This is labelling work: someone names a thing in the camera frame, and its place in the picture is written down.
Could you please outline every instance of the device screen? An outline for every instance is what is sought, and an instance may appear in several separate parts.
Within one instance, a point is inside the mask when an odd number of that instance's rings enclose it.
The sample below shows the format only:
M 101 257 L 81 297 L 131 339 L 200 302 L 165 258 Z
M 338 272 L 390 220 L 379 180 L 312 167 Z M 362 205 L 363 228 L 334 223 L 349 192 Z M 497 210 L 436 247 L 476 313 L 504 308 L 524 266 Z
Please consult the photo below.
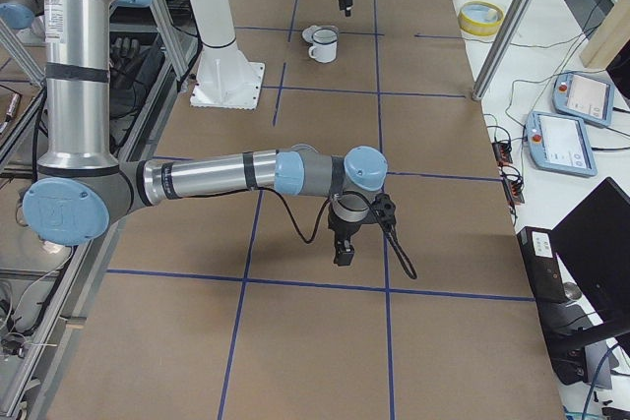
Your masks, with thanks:
M 580 124 L 577 120 L 540 115 L 547 161 L 563 166 L 588 167 Z
M 574 75 L 569 90 L 567 108 L 595 118 L 603 118 L 608 87 L 608 84 L 601 81 Z

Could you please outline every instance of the white stand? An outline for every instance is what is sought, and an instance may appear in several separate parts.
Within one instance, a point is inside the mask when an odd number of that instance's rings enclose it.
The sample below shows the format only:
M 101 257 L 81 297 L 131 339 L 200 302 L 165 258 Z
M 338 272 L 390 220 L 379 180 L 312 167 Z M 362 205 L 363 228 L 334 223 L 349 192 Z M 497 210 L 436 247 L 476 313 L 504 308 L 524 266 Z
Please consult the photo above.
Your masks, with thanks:
M 254 109 L 265 65 L 250 63 L 238 49 L 228 0 L 190 0 L 204 42 L 191 104 Z

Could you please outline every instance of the white table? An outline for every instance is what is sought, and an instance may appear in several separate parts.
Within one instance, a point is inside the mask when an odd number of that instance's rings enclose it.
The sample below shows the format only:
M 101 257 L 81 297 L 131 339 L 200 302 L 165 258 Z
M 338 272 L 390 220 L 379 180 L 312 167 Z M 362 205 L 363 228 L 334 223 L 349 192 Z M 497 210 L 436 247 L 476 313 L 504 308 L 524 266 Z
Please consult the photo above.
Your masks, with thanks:
M 453 0 L 456 11 L 459 13 L 460 7 L 471 0 Z M 511 0 L 484 0 L 507 9 Z M 517 34 L 512 43 L 521 45 L 549 45 L 556 42 L 566 41 L 577 37 L 582 29 L 573 18 L 570 10 L 563 0 L 534 0 L 530 9 L 526 13 Z M 463 32 L 464 38 L 475 38 Z M 483 38 L 484 41 L 491 41 L 491 38 Z M 494 77 L 492 84 L 483 98 L 482 105 L 485 113 L 494 115 L 498 124 L 506 128 L 512 138 L 522 135 L 522 127 L 511 120 L 505 113 L 507 108 L 512 84 L 515 80 L 540 81 L 560 71 L 556 68 L 563 62 L 569 51 L 577 47 L 577 52 L 571 56 L 564 70 L 588 71 L 580 61 L 579 53 L 586 46 L 584 41 L 578 47 L 581 38 L 576 42 L 554 46 L 551 48 L 528 48 L 516 45 L 510 46 L 503 62 Z M 472 67 L 472 73 L 476 77 L 483 64 L 483 61 L 490 49 L 490 44 L 478 41 L 467 41 L 467 52 Z M 530 85 L 516 83 L 513 95 L 513 103 L 510 112 L 513 117 L 524 123 L 527 115 L 533 109 L 539 111 L 553 111 L 551 103 L 551 89 L 554 80 L 548 84 Z M 626 103 L 619 92 L 615 95 L 615 106 L 627 108 Z M 493 119 L 487 117 L 487 123 L 493 124 Z M 614 112 L 612 117 L 612 128 L 630 133 L 630 115 Z M 597 129 L 588 126 L 588 135 L 593 147 L 598 148 L 619 148 L 630 146 L 630 140 L 613 132 Z M 489 129 L 490 136 L 493 137 L 494 130 Z M 505 138 L 503 132 L 498 131 L 499 139 Z M 599 184 L 606 176 L 611 176 L 624 189 L 630 193 L 630 150 L 621 152 L 596 152 L 596 165 L 598 175 L 592 178 L 582 178 L 568 176 L 548 171 L 538 170 L 529 155 L 527 146 L 522 151 L 520 141 L 514 143 L 512 156 L 515 166 L 518 167 L 525 177 L 524 197 L 526 203 L 517 207 L 518 220 L 515 225 L 516 231 L 524 226 L 540 226 L 553 228 L 575 205 L 582 201 L 591 190 Z M 563 270 L 563 280 L 570 279 L 569 274 Z M 586 313 L 593 311 L 587 301 L 580 301 Z M 597 316 L 591 316 L 594 323 L 600 322 Z M 630 367 L 620 361 L 619 371 L 628 373 Z M 574 386 L 565 387 L 558 382 L 560 394 L 564 405 L 570 411 L 582 411 L 584 399 L 588 392 L 588 386 L 579 383 Z M 630 379 L 613 377 L 612 392 L 601 392 L 600 400 L 613 398 L 611 406 L 630 410 Z M 601 403 L 591 402 L 590 412 L 600 414 Z

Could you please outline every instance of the black monitor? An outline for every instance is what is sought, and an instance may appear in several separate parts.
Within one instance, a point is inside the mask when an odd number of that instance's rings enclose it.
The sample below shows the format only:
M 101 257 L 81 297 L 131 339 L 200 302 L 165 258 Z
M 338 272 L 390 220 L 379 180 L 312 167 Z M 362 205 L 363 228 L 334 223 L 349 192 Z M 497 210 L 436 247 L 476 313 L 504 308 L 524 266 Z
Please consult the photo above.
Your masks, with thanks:
M 630 354 L 630 197 L 604 179 L 551 231 L 551 245 L 603 323 L 555 340 L 556 353 L 616 337 Z

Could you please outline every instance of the mug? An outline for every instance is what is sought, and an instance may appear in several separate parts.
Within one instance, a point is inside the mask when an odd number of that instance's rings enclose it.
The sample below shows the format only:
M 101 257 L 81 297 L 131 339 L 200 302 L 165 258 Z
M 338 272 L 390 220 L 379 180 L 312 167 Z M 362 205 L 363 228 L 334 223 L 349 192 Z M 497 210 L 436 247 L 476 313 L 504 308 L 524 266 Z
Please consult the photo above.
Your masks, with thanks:
M 338 34 L 332 29 L 318 29 L 313 32 L 313 46 L 308 55 L 319 63 L 330 63 L 337 57 Z

